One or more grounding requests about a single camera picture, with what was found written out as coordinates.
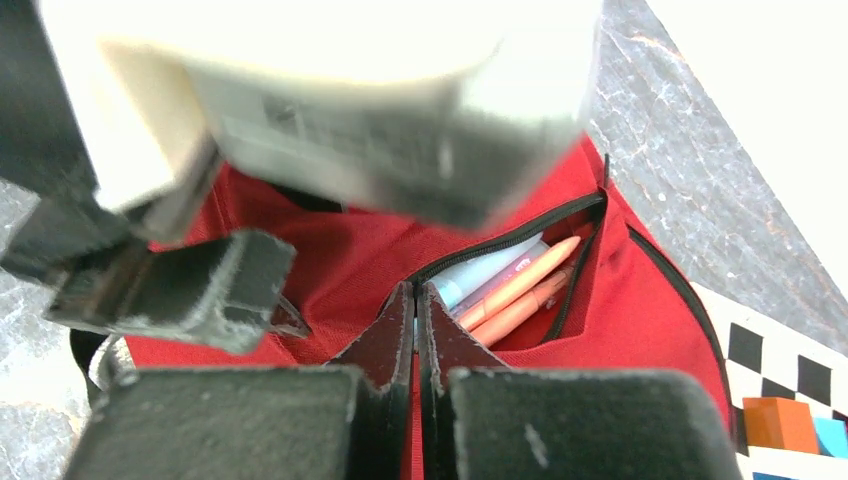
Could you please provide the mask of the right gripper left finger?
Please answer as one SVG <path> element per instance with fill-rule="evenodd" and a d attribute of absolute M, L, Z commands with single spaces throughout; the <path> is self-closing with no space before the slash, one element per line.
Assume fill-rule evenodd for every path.
<path fill-rule="evenodd" d="M 291 368 L 147 369 L 95 402 L 68 479 L 400 479 L 413 288 L 336 357 Z"/>

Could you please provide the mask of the orange pencil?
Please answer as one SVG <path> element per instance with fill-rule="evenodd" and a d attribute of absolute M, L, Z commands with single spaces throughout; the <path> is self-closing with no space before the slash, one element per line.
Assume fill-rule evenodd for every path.
<path fill-rule="evenodd" d="M 540 308 L 549 308 L 556 294 L 569 283 L 573 272 L 572 266 L 555 271 L 511 304 L 484 320 L 471 331 L 471 336 L 485 347 L 503 340 Z"/>
<path fill-rule="evenodd" d="M 459 325 L 472 331 L 492 315 L 509 306 L 565 262 L 580 242 L 580 236 L 572 236 L 550 247 L 540 257 L 467 310 L 459 317 Z"/>

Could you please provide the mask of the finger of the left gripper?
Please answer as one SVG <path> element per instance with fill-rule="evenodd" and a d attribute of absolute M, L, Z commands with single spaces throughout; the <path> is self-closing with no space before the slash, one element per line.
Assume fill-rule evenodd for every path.
<path fill-rule="evenodd" d="M 162 252 L 128 243 L 80 259 L 45 316 L 103 335 L 248 354 L 270 329 L 295 256 L 259 230 Z"/>

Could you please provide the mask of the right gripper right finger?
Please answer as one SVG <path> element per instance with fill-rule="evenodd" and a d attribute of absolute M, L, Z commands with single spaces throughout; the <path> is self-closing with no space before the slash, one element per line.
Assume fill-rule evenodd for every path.
<path fill-rule="evenodd" d="M 673 370 L 506 366 L 416 292 L 428 479 L 737 479 L 707 392 Z"/>

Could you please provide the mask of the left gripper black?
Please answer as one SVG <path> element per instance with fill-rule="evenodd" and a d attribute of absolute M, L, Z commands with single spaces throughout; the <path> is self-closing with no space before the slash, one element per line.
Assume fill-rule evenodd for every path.
<path fill-rule="evenodd" d="M 129 235 L 128 219 L 93 198 L 93 168 L 32 1 L 1 4 L 1 177 L 39 198 L 1 258 L 19 279 L 51 284 Z"/>

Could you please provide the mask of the red backpack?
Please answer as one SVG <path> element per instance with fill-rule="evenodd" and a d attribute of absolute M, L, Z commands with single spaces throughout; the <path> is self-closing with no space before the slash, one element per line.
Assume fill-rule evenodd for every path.
<path fill-rule="evenodd" d="M 462 261 L 541 233 L 548 243 L 580 236 L 564 262 L 569 283 L 552 308 L 537 312 L 490 347 L 506 366 L 533 370 L 673 370 L 710 396 L 734 442 L 735 415 L 719 340 L 706 309 L 676 265 L 611 181 L 609 161 L 583 139 L 507 223 L 491 233 L 461 233 L 357 210 L 303 209 L 228 167 L 192 232 L 195 244 L 239 227 L 260 228 L 296 248 L 284 296 L 312 333 L 303 340 L 268 334 L 239 356 L 176 341 L 129 336 L 134 368 L 291 368 L 336 357 L 380 315 L 400 283 L 413 288 L 412 360 L 406 475 L 423 471 L 416 292 Z"/>

